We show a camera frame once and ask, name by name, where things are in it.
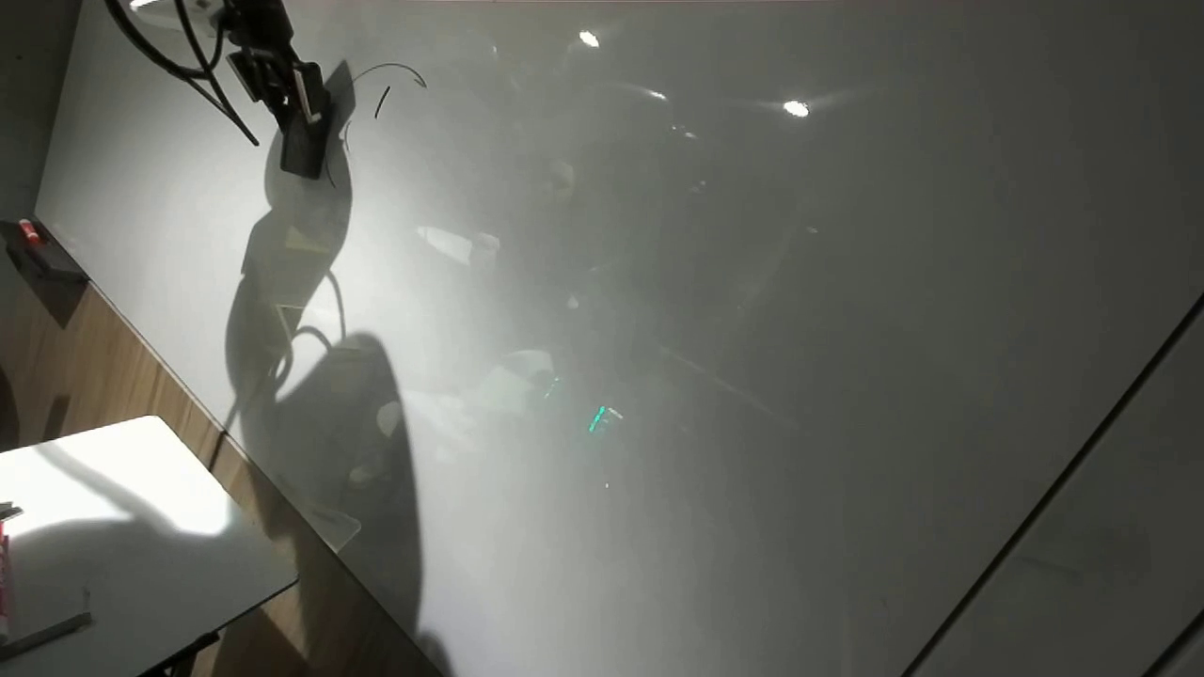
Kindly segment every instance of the table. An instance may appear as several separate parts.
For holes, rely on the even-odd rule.
[[[0,499],[10,640],[90,612],[4,677],[142,673],[297,579],[159,416],[0,450]]]

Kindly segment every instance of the robotic arm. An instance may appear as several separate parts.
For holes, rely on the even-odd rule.
[[[125,0],[105,0],[116,27],[148,53],[160,72],[185,79],[218,113],[226,113],[251,142],[238,111],[226,102],[213,69],[228,38],[228,69],[251,102],[262,102],[281,133],[281,168],[297,178],[318,178],[325,148],[333,116],[333,98],[325,85],[325,72],[292,53],[292,24],[281,0],[128,0],[132,15],[142,24],[169,24],[169,11],[189,33],[199,69],[179,69],[160,58],[120,9]],[[209,24],[218,33],[213,58],[204,58],[196,42],[196,24]]]

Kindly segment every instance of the wooden panel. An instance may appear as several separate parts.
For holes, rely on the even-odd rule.
[[[58,327],[0,263],[0,444],[32,444],[134,413],[172,425],[278,556],[302,572],[292,591],[239,617],[218,648],[199,655],[199,677],[438,673],[100,292],[85,289],[74,317]]]

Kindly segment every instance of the white table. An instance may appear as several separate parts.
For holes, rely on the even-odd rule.
[[[0,499],[10,640],[95,617],[0,677],[142,673],[297,579],[159,416],[0,450]]]

